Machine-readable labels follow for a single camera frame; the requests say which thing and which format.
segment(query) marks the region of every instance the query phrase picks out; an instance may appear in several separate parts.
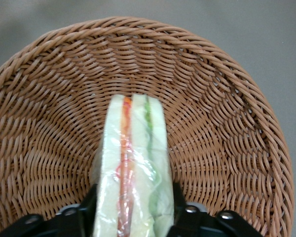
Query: wicker basket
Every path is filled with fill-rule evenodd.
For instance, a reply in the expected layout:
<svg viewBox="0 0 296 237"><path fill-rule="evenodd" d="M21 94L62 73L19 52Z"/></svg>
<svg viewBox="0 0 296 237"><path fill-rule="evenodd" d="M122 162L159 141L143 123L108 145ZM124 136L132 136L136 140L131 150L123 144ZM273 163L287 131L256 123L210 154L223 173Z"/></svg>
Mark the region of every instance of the wicker basket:
<svg viewBox="0 0 296 237"><path fill-rule="evenodd" d="M49 32L0 67L0 231L83 199L116 93L161 100L187 200L235 210L266 236L291 234L291 160L257 85L209 41L132 17Z"/></svg>

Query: sandwich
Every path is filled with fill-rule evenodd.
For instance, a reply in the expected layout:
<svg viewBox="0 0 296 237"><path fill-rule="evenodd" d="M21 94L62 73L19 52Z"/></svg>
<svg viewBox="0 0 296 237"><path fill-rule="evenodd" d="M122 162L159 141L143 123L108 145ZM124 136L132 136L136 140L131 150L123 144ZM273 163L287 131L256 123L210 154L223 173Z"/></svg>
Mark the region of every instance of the sandwich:
<svg viewBox="0 0 296 237"><path fill-rule="evenodd" d="M93 236L165 237L174 200L161 103L113 96L102 142Z"/></svg>

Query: screw head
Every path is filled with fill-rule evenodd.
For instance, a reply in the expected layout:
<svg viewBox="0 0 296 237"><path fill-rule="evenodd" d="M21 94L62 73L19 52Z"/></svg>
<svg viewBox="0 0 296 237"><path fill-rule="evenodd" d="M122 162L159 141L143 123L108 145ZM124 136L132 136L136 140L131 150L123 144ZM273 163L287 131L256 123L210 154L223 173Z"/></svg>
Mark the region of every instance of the screw head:
<svg viewBox="0 0 296 237"><path fill-rule="evenodd" d="M188 213L195 213L195 212L197 212L197 207L196 206L187 206L186 208L185 208L185 210L188 212Z"/></svg>
<svg viewBox="0 0 296 237"><path fill-rule="evenodd" d="M38 216L31 216L29 219L27 219L25 221L25 224L28 225L28 224L34 223L36 221L38 221Z"/></svg>
<svg viewBox="0 0 296 237"><path fill-rule="evenodd" d="M221 217L225 220L231 220L233 218L233 215L229 212L222 212Z"/></svg>
<svg viewBox="0 0 296 237"><path fill-rule="evenodd" d="M71 209L68 209L66 212L65 212L65 216L70 216L72 214L75 214L76 210L74 208L71 208Z"/></svg>

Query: green filling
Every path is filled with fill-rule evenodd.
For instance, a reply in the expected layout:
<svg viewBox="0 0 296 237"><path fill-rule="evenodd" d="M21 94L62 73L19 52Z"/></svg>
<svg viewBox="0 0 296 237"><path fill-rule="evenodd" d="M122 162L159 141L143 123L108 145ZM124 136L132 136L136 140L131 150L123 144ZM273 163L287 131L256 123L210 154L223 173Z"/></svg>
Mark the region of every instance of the green filling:
<svg viewBox="0 0 296 237"><path fill-rule="evenodd" d="M152 217L154 218L154 220L156 219L156 217L158 216L158 189L159 189L159 184L160 184L160 175L157 172L156 167L154 166L154 157L152 157L152 121L151 121L151 107L150 107L150 103L148 100L148 97L146 97L146 103L145 103L145 119L147 122L147 133L149 135L149 141L148 141L148 158L149 158L149 163L150 163L150 168L151 168L151 172L152 172L152 182L154 184L154 190L151 193L150 197L149 197L149 211L152 215Z"/></svg>

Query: gray surface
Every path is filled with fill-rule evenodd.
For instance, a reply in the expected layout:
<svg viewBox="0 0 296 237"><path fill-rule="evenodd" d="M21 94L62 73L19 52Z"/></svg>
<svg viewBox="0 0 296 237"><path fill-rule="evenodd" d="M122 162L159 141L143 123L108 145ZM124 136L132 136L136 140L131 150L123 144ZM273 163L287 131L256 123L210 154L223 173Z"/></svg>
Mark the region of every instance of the gray surface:
<svg viewBox="0 0 296 237"><path fill-rule="evenodd" d="M296 1L0 0L0 65L50 30L113 15L183 27L238 61L275 111L296 187Z"/></svg>

